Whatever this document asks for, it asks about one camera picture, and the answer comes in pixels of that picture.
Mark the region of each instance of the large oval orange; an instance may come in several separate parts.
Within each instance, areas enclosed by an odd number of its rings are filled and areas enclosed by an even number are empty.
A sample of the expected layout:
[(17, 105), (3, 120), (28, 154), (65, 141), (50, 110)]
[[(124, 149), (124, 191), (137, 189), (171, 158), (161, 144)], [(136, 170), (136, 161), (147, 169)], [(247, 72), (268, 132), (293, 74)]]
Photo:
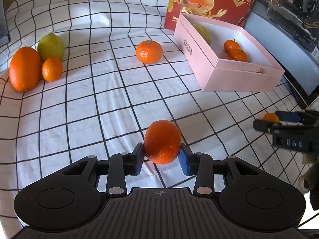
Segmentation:
[(31, 47), (20, 48), (12, 57), (9, 78), (13, 88), (26, 92), (34, 88), (41, 75), (42, 62), (36, 50)]

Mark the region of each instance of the silver screw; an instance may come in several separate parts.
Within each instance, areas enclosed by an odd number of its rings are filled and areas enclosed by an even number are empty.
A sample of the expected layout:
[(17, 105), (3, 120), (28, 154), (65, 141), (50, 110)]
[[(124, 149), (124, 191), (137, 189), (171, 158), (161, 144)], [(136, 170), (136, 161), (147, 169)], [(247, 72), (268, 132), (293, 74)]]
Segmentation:
[(212, 189), (209, 187), (199, 187), (199, 188), (197, 188), (196, 191), (197, 191), (197, 193), (204, 194), (204, 195), (212, 193)]
[(120, 195), (124, 192), (124, 189), (121, 187), (112, 187), (108, 190), (108, 192), (113, 195)]

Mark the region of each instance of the grid tablecloth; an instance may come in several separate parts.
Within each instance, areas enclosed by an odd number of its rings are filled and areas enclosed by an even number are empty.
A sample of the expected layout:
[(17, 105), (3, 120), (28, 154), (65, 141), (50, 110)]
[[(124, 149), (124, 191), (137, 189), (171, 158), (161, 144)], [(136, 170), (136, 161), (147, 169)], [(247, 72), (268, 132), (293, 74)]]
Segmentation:
[[(192, 152), (214, 159), (236, 155), (296, 186), (308, 170), (301, 155), (273, 148), (252, 122), (266, 112), (300, 110), (285, 81), (269, 93), (202, 92), (173, 32), (163, 28), (168, 0), (17, 0), (6, 13), (11, 42), (0, 48), (0, 71), (17, 49), (36, 48), (50, 32), (66, 46), (63, 74), (26, 93), (0, 78), (0, 221), (7, 237), (20, 229), (17, 192), (87, 155), (131, 152), (156, 120), (172, 120)], [(135, 57), (143, 40), (163, 47), (162, 59)], [(132, 187), (193, 187), (177, 160), (145, 161)], [(106, 177), (98, 189), (105, 190)], [(215, 189), (224, 188), (215, 176)]]

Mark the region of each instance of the checkered cloth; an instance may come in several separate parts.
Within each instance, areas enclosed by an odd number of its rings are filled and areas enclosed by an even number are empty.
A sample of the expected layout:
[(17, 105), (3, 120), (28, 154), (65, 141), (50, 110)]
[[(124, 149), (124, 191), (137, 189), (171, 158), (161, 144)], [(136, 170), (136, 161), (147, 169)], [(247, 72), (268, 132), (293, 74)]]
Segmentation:
[[(163, 28), (168, 0), (17, 0), (6, 16), (11, 42), (0, 48), (0, 71), (17, 49), (36, 48), (50, 32), (66, 46), (60, 80), (26, 93), (0, 78), (0, 221), (7, 237), (21, 228), (13, 199), (23, 187), (87, 155), (99, 160), (131, 152), (156, 120), (171, 120), (192, 152), (214, 159), (236, 155), (296, 186), (301, 154), (273, 148), (252, 122), (266, 112), (300, 110), (285, 81), (269, 93), (202, 92), (173, 32)], [(143, 40), (163, 47), (145, 66), (135, 57)], [(194, 187), (177, 160), (145, 160), (132, 187)], [(104, 191), (106, 177), (98, 185)], [(215, 176), (215, 189), (224, 188)]]

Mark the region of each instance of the green fruit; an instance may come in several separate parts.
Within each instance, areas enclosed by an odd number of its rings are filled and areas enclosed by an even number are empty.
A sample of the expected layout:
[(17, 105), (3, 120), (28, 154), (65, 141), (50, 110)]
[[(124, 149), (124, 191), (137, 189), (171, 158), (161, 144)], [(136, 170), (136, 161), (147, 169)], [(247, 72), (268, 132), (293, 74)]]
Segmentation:
[(45, 60), (50, 57), (56, 57), (62, 60), (64, 56), (63, 41), (59, 36), (53, 33), (45, 35), (40, 39), (37, 50), (42, 62), (45, 62)]
[(203, 39), (207, 42), (208, 45), (211, 44), (212, 39), (211, 39), (211, 34), (209, 31), (202, 25), (195, 23), (194, 28), (198, 31), (198, 33), (203, 37)]

